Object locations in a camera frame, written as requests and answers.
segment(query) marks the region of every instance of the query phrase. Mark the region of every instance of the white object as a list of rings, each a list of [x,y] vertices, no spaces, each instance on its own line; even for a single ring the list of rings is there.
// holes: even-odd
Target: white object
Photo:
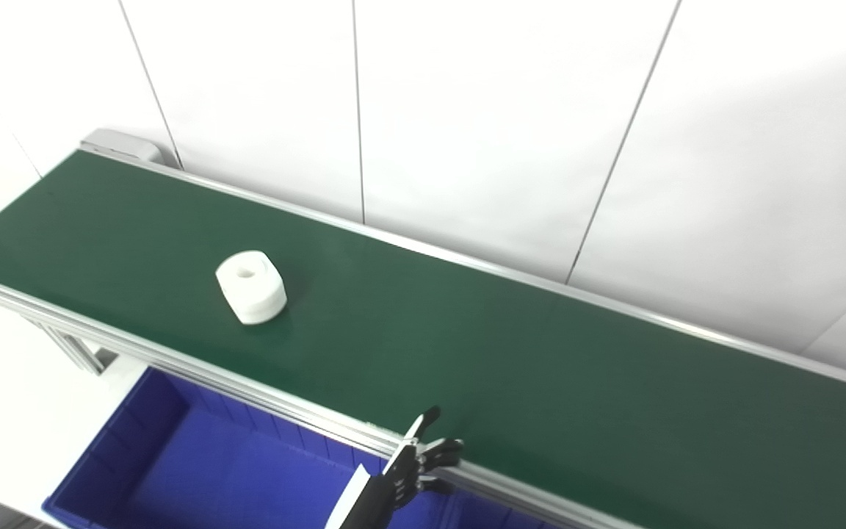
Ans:
[[[215,275],[228,304],[244,325],[268,321],[286,305],[283,278],[262,251],[231,255]]]
[[[325,529],[339,529],[342,523],[348,519],[348,515],[355,508],[355,503],[361,496],[367,482],[370,480],[370,474],[367,473],[363,465],[358,465],[352,478],[348,480],[348,485],[339,496],[339,501],[335,503],[335,508],[332,509],[332,514],[328,517],[328,522],[325,523]]]

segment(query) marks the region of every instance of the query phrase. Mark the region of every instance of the conveyor leg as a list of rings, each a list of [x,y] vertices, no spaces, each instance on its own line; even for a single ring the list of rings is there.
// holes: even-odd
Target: conveyor leg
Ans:
[[[90,349],[80,339],[74,338],[70,334],[64,334],[49,325],[34,320],[28,321],[44,331],[44,334],[47,334],[54,341],[54,344],[57,344],[58,348],[64,351],[64,354],[74,365],[88,373],[100,375],[106,369],[106,366],[115,359],[115,355],[109,351],[101,349],[96,353],[91,353]]]

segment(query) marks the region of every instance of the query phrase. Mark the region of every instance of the white floor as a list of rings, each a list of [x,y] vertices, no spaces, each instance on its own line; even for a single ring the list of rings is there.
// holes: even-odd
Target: white floor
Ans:
[[[144,364],[78,370],[43,332],[0,308],[0,503],[64,527],[41,503],[120,404]]]

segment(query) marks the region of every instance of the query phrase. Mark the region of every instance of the blue plastic crate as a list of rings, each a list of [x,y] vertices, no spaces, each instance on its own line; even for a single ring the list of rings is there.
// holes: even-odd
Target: blue plastic crate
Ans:
[[[75,529],[323,529],[359,463],[386,464],[148,369],[43,508]],[[540,526],[461,492],[417,496],[390,529]]]

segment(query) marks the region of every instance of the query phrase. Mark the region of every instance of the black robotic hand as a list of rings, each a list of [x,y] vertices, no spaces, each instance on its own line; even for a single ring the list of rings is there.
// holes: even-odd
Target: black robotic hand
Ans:
[[[326,529],[385,529],[393,512],[407,505],[417,493],[452,492],[449,483],[426,472],[458,465],[463,442],[439,439],[427,445],[419,443],[439,414],[439,408],[433,406],[416,418],[382,473],[369,476],[362,469],[355,472]]]

